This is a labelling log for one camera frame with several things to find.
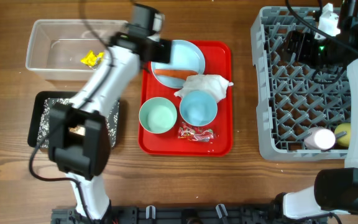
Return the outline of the orange carrot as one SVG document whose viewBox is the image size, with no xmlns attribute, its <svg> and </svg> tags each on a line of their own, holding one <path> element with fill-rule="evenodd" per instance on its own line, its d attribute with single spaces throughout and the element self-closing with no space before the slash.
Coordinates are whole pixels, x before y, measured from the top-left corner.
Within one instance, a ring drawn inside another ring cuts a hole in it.
<svg viewBox="0 0 358 224">
<path fill-rule="evenodd" d="M 154 70 L 154 73 L 156 75 L 179 78 L 182 80 L 186 80 L 187 77 L 198 74 L 196 71 L 193 70 L 169 70 L 169 69 L 156 69 Z"/>
</svg>

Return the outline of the yellow snack wrapper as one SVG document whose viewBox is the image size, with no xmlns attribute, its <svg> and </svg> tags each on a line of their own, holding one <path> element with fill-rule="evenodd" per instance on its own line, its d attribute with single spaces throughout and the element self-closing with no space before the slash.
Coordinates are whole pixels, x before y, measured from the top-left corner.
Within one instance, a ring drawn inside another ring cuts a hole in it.
<svg viewBox="0 0 358 224">
<path fill-rule="evenodd" d="M 95 54 L 92 50 L 90 50 L 84 58 L 80 60 L 80 62 L 92 69 L 97 69 L 104 58 L 104 52 L 100 52 L 99 54 Z"/>
</svg>

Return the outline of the mint green bowl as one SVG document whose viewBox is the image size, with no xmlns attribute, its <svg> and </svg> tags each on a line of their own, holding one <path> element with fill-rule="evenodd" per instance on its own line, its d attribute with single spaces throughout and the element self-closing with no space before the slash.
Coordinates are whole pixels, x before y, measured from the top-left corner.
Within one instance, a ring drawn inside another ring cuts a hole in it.
<svg viewBox="0 0 358 224">
<path fill-rule="evenodd" d="M 154 97 L 142 104 L 139 110 L 140 125 L 152 134 L 171 130 L 177 121 L 177 109 L 168 99 Z"/>
</svg>

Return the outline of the white tissue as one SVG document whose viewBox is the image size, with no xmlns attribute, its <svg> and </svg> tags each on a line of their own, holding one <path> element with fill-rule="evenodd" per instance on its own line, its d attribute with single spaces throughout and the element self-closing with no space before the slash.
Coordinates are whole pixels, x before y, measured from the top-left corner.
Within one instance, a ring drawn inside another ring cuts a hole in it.
<svg viewBox="0 0 358 224">
<path fill-rule="evenodd" d="M 183 88 L 176 91 L 174 96 L 183 98 L 192 91 L 200 90 L 210 94 L 217 103 L 226 98 L 227 89 L 233 86 L 220 75 L 191 75 L 187 77 Z"/>
</svg>

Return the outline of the light blue bowl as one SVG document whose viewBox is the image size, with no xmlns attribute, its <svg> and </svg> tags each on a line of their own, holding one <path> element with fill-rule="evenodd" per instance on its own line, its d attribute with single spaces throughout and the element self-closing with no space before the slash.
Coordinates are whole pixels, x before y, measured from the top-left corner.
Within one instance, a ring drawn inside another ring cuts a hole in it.
<svg viewBox="0 0 358 224">
<path fill-rule="evenodd" d="M 206 126 L 217 116 L 218 105 L 215 99 L 201 90 L 191 91 L 180 102 L 180 114 L 183 120 L 192 126 Z"/>
</svg>

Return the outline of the pink cup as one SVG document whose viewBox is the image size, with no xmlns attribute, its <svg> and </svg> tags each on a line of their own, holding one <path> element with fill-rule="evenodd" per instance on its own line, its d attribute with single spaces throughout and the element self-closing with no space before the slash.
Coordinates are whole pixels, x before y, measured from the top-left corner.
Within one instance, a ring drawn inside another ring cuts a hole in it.
<svg viewBox="0 0 358 224">
<path fill-rule="evenodd" d="M 308 149 L 327 150 L 336 143 L 334 133 L 326 128 L 313 127 L 308 130 L 307 137 L 304 138 L 304 144 Z"/>
</svg>

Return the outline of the yellow cup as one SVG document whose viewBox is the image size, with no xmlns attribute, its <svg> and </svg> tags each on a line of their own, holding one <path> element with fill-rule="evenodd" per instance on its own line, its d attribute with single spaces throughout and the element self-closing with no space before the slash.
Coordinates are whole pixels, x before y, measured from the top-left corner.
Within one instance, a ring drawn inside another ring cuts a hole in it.
<svg viewBox="0 0 358 224">
<path fill-rule="evenodd" d="M 351 124 L 342 123 L 338 125 L 334 130 L 334 134 L 336 137 L 336 143 L 338 145 L 348 147 L 351 139 Z"/>
</svg>

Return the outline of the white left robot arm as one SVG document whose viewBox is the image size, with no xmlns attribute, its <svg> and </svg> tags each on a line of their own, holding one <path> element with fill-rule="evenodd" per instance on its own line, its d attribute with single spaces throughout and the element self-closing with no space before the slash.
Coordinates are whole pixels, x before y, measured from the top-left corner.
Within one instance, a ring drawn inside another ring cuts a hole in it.
<svg viewBox="0 0 358 224">
<path fill-rule="evenodd" d="M 71 182 L 83 223 L 109 218 L 101 176 L 111 152 L 107 115 L 144 64 L 170 62 L 171 48 L 171 40 L 116 34 L 83 89 L 50 109 L 48 156 Z"/>
</svg>

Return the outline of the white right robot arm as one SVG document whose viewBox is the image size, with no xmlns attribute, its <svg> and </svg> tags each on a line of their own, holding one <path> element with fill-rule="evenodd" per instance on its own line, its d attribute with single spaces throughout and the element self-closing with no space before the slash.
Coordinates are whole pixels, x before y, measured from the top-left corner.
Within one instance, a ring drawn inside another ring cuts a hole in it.
<svg viewBox="0 0 358 224">
<path fill-rule="evenodd" d="M 301 221 L 337 213 L 358 215 L 358 1 L 343 1 L 337 22 L 340 33 L 333 36 L 312 26 L 289 4 L 290 14 L 311 31 L 324 36 L 316 40 L 311 34 L 291 31 L 278 54 L 282 60 L 295 57 L 296 62 L 320 70 L 325 66 L 344 66 L 351 89 L 351 138 L 342 169 L 322 170 L 314 185 L 282 196 L 282 215 Z"/>
</svg>

